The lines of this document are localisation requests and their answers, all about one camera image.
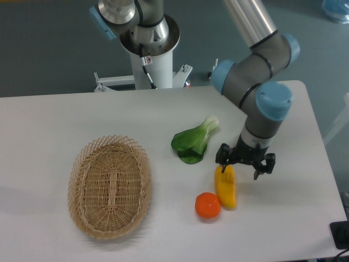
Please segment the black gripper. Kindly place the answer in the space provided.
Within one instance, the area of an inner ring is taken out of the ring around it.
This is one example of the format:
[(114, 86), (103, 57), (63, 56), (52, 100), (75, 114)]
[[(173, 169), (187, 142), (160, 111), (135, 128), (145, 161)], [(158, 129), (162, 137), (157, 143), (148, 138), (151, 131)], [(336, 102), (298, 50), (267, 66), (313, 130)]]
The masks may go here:
[(255, 168), (254, 180), (265, 173), (271, 174), (275, 166), (275, 153), (267, 153), (268, 147), (262, 148), (259, 143), (251, 147), (240, 135), (234, 148), (228, 144), (220, 145), (215, 162), (221, 166), (224, 173), (229, 164), (252, 165)]

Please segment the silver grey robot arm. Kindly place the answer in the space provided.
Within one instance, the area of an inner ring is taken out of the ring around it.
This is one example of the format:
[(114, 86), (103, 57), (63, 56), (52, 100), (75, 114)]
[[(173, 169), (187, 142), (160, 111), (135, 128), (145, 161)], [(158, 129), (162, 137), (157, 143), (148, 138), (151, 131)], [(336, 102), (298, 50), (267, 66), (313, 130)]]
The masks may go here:
[[(239, 63), (216, 63), (212, 70), (215, 89), (247, 115), (235, 147), (222, 144), (216, 162), (251, 165), (258, 178), (274, 169), (275, 155), (268, 147), (293, 102), (291, 91), (272, 82), (272, 77), (298, 57), (300, 48), (292, 35), (278, 32), (261, 1), (226, 1), (225, 5), (251, 53)], [(129, 81), (138, 90), (184, 86), (190, 69), (172, 70), (180, 32), (164, 13), (163, 1), (99, 1), (89, 13), (105, 38), (121, 41), (133, 69), (132, 76), (98, 78), (98, 89)]]

